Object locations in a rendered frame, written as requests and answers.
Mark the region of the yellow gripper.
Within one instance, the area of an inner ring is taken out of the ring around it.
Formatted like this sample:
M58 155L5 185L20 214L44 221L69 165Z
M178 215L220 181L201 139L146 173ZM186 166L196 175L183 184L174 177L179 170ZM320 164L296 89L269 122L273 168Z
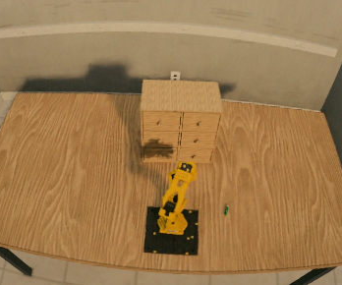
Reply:
M193 164L193 165L197 168L197 166L195 165L195 163L194 163L193 161L188 161L188 162L185 162L185 163L187 163L187 164ZM177 171L177 169L167 173L170 184L171 184L172 181L173 181L174 175L175 175L175 173L176 173L175 171ZM196 172L195 176L193 176L193 178L192 178L193 181L196 180L196 175L197 175L197 172Z

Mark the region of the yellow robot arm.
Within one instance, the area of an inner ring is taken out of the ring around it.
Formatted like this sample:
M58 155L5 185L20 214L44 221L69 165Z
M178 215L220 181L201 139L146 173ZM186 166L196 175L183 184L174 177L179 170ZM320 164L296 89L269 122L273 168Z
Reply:
M180 166L179 166L179 163L180 163ZM165 196L162 197L163 206L160 208L160 211L159 211L159 215L161 215L161 217L158 219L158 223L157 223L160 228L160 233L165 233L164 232L165 227L171 227L171 228L180 228L179 234L183 235L183 231L187 227L187 221L184 218L183 214L180 212L182 211L183 207L186 205L188 201L187 199L184 198L184 194L191 182L193 175L195 175L197 169L195 166L193 166L193 164L192 165L187 164L182 161L179 161L179 163L178 163L179 167L177 166L176 168L177 171L175 171L176 173L174 175L170 188L166 191ZM177 185L179 181L182 181L182 180L183 180L183 185L181 187L178 187ZM174 193L178 193L178 195L174 195ZM179 221L181 222L180 225L179 225Z

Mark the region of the wooden chest of drawers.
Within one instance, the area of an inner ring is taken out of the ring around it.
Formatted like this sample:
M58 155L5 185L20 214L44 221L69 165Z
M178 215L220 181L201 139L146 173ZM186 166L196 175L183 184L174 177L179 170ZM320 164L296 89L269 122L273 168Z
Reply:
M143 111L168 111L181 112L179 130L153 130L144 129L142 123ZM182 130L183 112L221 113L217 131ZM221 120L223 116L222 102L218 83L194 82L194 81L163 81L143 80L141 103L141 129L142 129L142 162L171 162L171 161L144 161L144 147L177 147L177 159L179 159L180 147L188 148L213 148L209 162L211 163L216 147ZM143 146L143 130L147 131L181 131L216 132L213 147L181 146L178 138L178 146Z

